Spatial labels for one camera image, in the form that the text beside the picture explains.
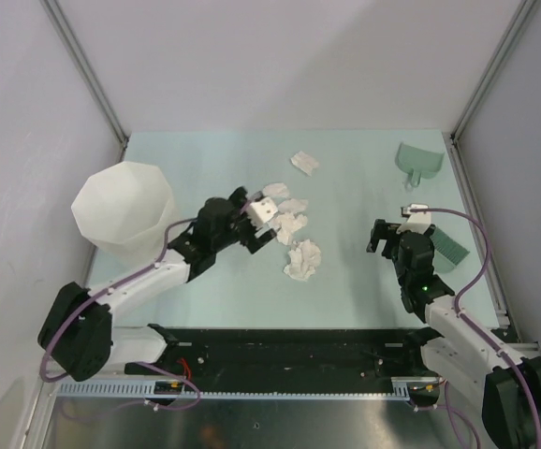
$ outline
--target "light blue tabletop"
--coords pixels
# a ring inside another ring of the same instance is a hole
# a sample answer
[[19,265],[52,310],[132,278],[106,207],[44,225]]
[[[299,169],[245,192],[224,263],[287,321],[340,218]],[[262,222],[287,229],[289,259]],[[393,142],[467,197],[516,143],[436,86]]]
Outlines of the light blue tabletop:
[[[183,218],[193,217],[211,196],[228,196],[241,185],[249,192],[284,182],[292,197],[310,201],[308,225],[297,239],[311,239],[322,263],[308,282],[283,273],[287,247],[277,241],[254,255],[234,245],[214,267],[186,285],[168,290],[123,317],[123,326],[158,323],[221,328],[393,328],[422,327],[403,309],[393,265],[366,253],[373,222],[401,222],[400,206],[426,203],[463,210],[448,156],[433,180],[406,192],[406,175],[395,165],[401,142],[446,152],[438,130],[259,131],[137,133],[125,160],[159,166],[172,186]],[[294,168],[298,151],[320,168],[312,177]],[[479,271],[470,225],[433,214],[433,222],[471,250],[443,279],[460,290]],[[98,251],[90,284],[126,272],[114,257]],[[497,327],[487,284],[482,280],[463,305],[485,326]]]

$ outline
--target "white bin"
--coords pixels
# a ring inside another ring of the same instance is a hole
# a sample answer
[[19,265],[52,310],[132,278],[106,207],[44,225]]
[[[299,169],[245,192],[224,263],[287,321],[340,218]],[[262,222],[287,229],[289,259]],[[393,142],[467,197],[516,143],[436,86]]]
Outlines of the white bin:
[[[88,178],[71,209],[81,234],[129,267],[152,262],[162,250],[166,227],[179,219],[160,168],[136,162]],[[179,232],[171,230],[169,239]]]

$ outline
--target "crumpled paper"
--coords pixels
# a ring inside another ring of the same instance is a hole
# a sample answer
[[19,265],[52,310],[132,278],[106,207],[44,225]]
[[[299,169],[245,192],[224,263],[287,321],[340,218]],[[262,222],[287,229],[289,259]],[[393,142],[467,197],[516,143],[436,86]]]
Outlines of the crumpled paper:
[[277,231],[277,240],[284,245],[290,245],[293,234],[308,224],[308,217],[305,215],[295,216],[293,213],[280,213],[269,221],[269,226]]
[[282,213],[300,213],[308,208],[307,199],[288,199],[279,205],[279,211]]
[[296,281],[307,281],[320,265],[320,248],[309,239],[296,242],[289,250],[291,262],[283,273]]
[[276,182],[262,189],[262,195],[270,198],[289,198],[289,189],[282,182]]
[[320,167],[320,163],[310,154],[306,154],[305,152],[297,152],[294,154],[291,158],[291,163],[308,176],[312,176],[312,172]]

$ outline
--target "green dustpan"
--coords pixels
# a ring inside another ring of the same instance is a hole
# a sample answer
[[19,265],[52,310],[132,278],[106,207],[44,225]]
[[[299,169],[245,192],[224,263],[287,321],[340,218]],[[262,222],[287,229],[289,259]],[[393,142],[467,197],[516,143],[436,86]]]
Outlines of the green dustpan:
[[439,173],[443,165],[443,156],[443,153],[427,152],[402,143],[395,163],[401,171],[410,175],[410,185],[418,187],[420,178],[429,180]]

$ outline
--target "robotic arm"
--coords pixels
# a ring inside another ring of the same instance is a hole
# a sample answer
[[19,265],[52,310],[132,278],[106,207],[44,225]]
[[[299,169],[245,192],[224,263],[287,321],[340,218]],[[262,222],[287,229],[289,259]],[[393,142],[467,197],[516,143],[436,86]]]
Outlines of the robotic arm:
[[[157,326],[115,328],[120,316],[159,293],[193,281],[216,261],[226,247],[240,243],[255,253],[275,237],[260,229],[277,212],[274,202],[262,195],[247,199],[242,187],[228,199],[210,198],[197,218],[151,265],[112,282],[97,293],[75,282],[65,285],[54,300],[37,341],[46,349],[55,339],[52,358],[75,380],[84,381],[106,365],[153,363],[168,342]],[[91,302],[56,339],[71,314]]]
[[[431,213],[426,205],[402,208],[404,224],[376,220],[367,252],[392,261],[406,311],[429,327],[409,336],[413,363],[439,373],[482,411],[483,424],[500,448],[535,443],[536,428],[514,364],[526,381],[541,426],[541,356],[527,359],[483,327],[464,308],[454,309],[454,291],[434,274]],[[488,336],[489,341],[480,334]]]

